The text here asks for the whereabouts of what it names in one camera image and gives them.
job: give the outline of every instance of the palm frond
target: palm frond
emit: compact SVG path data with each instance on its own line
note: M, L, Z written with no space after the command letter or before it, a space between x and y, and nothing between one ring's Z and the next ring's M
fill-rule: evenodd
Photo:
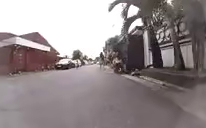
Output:
M123 23L121 34L124 36L128 35L130 26L132 25L134 21L136 21L139 18L141 18L141 15L139 15L139 13L137 15L127 18Z
M141 0L115 0L114 2L109 4L108 11L111 12L116 5L122 4L122 3L126 3L126 4L133 5L133 6L140 8L140 2Z
M116 5L123 3L122 1L123 0L115 0L114 2L109 4L108 11L111 12Z
M122 13L121 13L121 17L126 20L128 17L128 12L129 12L129 8L130 8L131 4L126 4L126 6L123 8Z

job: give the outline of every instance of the sky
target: sky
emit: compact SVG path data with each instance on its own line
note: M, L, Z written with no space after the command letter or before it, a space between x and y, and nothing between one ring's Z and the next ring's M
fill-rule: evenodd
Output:
M122 6L109 13L112 1L0 0L0 32L39 32L61 55L71 56L79 49L94 58L109 37L120 34ZM136 12L133 7L129 15Z

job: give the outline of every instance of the road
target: road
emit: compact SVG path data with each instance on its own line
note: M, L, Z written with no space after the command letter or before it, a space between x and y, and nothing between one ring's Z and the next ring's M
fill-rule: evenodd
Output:
M97 66L0 78L0 128L206 128L144 85Z

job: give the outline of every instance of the red building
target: red building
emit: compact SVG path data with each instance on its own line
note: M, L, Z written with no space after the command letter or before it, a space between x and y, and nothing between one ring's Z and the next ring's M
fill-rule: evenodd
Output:
M53 69L59 53L38 32L0 33L0 75Z

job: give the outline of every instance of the scooter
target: scooter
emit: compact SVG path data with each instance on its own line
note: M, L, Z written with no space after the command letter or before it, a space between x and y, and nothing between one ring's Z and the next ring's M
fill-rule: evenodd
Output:
M123 64L121 61L116 61L113 67L114 73L121 74L123 72Z

